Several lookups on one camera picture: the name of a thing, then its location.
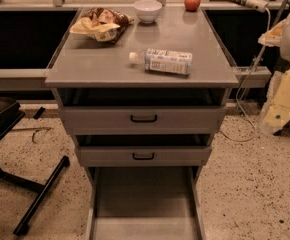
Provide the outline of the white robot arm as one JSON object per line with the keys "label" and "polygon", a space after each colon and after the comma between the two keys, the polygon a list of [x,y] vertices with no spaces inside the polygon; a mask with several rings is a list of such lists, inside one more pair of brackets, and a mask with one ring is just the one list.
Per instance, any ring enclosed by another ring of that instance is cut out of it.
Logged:
{"label": "white robot arm", "polygon": [[[282,59],[290,62],[290,13],[262,34],[258,42],[267,47],[279,47]],[[260,129],[274,134],[290,122],[290,68],[285,73],[275,73],[261,112]]]}

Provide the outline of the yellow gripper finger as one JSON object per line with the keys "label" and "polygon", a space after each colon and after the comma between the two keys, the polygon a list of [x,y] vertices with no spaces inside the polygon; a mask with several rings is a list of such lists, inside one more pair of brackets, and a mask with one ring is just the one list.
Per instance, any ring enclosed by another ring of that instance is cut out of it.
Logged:
{"label": "yellow gripper finger", "polygon": [[279,47],[281,45],[282,32],[286,20],[278,22],[275,26],[263,33],[258,38],[258,43],[267,47]]}
{"label": "yellow gripper finger", "polygon": [[272,76],[259,121],[259,129],[265,134],[275,134],[284,127],[290,127],[290,69]]}

